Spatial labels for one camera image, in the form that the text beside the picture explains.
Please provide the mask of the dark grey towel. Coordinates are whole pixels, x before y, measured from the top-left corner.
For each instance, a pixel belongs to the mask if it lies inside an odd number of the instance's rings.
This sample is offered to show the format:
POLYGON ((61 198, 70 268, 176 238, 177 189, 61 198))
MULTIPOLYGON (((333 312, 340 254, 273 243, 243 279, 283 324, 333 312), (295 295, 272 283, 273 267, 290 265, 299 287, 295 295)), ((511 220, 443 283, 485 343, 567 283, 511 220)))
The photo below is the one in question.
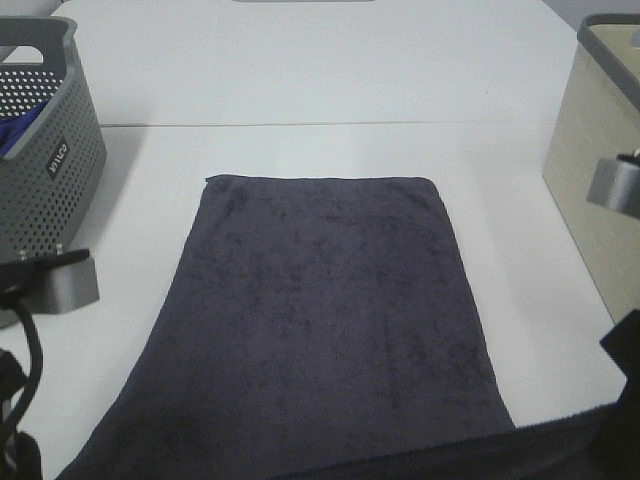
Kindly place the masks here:
POLYGON ((635 479, 616 404, 518 428, 421 178, 211 177, 65 479, 635 479))

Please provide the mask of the beige basket with grey rim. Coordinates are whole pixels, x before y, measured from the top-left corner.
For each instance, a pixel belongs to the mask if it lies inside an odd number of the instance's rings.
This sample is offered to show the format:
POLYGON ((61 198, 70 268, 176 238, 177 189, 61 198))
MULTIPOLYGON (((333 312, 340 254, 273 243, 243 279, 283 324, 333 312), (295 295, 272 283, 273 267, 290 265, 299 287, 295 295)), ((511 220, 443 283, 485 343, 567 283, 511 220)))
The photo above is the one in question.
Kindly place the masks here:
POLYGON ((601 158, 639 149, 639 16, 585 17, 543 178, 614 322, 639 307, 639 219, 587 201, 601 158))

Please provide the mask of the blue cloth in basket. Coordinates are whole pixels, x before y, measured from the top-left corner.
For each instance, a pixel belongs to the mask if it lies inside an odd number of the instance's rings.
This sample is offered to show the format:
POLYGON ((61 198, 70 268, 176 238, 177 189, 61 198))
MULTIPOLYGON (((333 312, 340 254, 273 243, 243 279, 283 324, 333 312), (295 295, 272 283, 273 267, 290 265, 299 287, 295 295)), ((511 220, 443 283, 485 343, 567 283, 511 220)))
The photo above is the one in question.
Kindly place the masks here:
POLYGON ((47 101, 43 101, 19 117, 12 117, 1 121, 1 156, 5 156, 10 152, 46 106, 47 101))

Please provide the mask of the grey perforated plastic basket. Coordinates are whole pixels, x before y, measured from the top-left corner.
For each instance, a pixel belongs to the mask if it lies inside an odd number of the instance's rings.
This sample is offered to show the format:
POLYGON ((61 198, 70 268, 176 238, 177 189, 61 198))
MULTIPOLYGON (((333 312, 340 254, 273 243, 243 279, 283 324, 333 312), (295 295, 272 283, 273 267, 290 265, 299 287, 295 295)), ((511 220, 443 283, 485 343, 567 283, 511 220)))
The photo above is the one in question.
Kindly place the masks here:
POLYGON ((71 249, 94 197, 106 146, 65 17, 4 16, 1 44, 32 47, 40 62, 1 66, 1 260, 36 260, 71 249))

